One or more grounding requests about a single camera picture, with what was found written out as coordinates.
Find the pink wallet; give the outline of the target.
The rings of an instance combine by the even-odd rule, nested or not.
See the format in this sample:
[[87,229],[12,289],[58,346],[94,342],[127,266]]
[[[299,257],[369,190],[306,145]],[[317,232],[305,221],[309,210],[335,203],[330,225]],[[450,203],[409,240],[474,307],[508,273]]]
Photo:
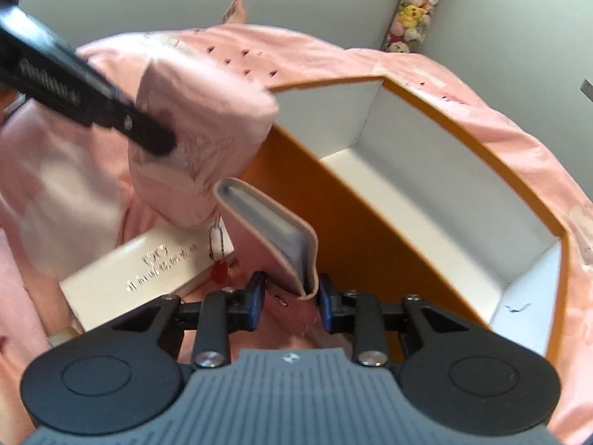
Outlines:
[[319,238],[308,222],[236,178],[219,180],[214,197],[245,273],[263,271],[298,299],[316,296]]

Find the long white box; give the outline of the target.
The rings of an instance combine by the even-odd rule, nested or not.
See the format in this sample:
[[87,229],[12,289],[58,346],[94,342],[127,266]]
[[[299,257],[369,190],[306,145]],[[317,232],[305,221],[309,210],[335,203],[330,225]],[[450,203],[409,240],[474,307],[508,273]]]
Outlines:
[[156,227],[69,276],[60,288],[84,332],[164,294],[185,296],[208,282],[216,253],[229,263],[234,247],[224,226]]

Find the pink fabric pouch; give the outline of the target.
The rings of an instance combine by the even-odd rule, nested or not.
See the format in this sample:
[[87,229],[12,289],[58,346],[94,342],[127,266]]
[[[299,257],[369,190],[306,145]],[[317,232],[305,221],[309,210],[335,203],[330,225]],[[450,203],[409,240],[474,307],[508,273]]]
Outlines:
[[275,98],[261,85],[190,57],[151,61],[140,82],[137,105],[171,130],[177,143],[165,157],[130,147],[135,191],[183,229],[213,220],[215,184],[244,172],[278,112]]

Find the pink patterned duvet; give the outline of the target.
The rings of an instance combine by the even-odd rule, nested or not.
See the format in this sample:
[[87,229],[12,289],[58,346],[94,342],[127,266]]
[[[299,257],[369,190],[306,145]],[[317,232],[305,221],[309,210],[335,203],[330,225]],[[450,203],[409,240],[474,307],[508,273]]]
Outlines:
[[[535,137],[492,109],[457,75],[418,54],[343,49],[261,25],[127,33],[79,54],[130,95],[153,53],[171,45],[248,82],[288,85],[388,72],[478,137],[543,199],[567,228],[570,272],[552,431],[567,444],[592,432],[592,204]],[[86,129],[35,102],[1,128],[1,440],[32,431],[19,398],[25,367],[70,321],[58,280],[160,223],[138,196],[127,140]]]

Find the orange cardboard box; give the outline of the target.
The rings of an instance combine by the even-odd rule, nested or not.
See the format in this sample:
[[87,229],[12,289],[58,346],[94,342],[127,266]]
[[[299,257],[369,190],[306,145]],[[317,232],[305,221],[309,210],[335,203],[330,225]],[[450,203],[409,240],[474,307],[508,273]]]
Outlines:
[[338,288],[418,294],[559,359],[568,235],[515,171],[385,76],[274,96],[275,127],[244,178],[315,228]]

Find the person's bare foot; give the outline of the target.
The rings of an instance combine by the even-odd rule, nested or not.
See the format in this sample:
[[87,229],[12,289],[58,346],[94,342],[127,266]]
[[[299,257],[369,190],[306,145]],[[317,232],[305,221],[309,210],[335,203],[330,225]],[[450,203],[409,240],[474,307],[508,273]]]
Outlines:
[[233,0],[221,17],[223,24],[244,24],[248,20],[248,11],[243,0]]

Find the hanging plush toy column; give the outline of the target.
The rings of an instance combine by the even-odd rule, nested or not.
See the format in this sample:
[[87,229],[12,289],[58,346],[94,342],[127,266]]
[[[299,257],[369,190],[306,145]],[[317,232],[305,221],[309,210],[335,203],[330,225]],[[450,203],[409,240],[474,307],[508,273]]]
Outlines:
[[440,0],[399,0],[382,50],[417,53],[431,24]]

